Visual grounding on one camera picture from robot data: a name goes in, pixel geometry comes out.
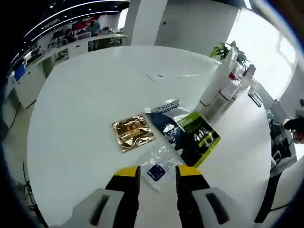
small plastic bag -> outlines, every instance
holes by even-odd
[[[141,167],[141,177],[155,190],[160,191],[163,184],[175,180],[175,166],[184,162],[174,149],[160,144],[147,151],[136,164]]]

office desk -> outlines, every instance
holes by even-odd
[[[118,169],[134,165],[153,146],[166,143],[149,124],[155,141],[122,153],[113,122],[175,97],[193,109],[217,66],[207,56],[159,46],[107,48],[56,66],[35,104],[27,144],[29,179],[48,225],[68,220],[73,207],[104,188]],[[189,70],[198,76],[180,77]],[[154,82],[146,76],[152,74],[177,78]],[[221,140],[198,169],[254,220],[271,162],[266,111],[244,93],[214,129]],[[141,180],[135,226],[181,227],[176,202],[174,177],[160,193]]]
[[[100,35],[96,37],[89,37],[86,39],[78,40],[73,43],[69,43],[67,45],[51,49],[44,53],[32,64],[28,65],[25,69],[25,74],[18,82],[11,79],[12,81],[10,81],[9,84],[14,85],[19,101],[21,102],[23,108],[27,108],[29,105],[31,105],[31,103],[36,101],[46,78],[55,67],[56,63],[53,56],[56,53],[58,53],[59,51],[63,51],[64,49],[68,49],[69,58],[73,58],[75,56],[88,52],[89,41],[108,38],[114,38],[115,40],[122,38],[124,40],[124,38],[126,37],[128,36],[122,34]]]

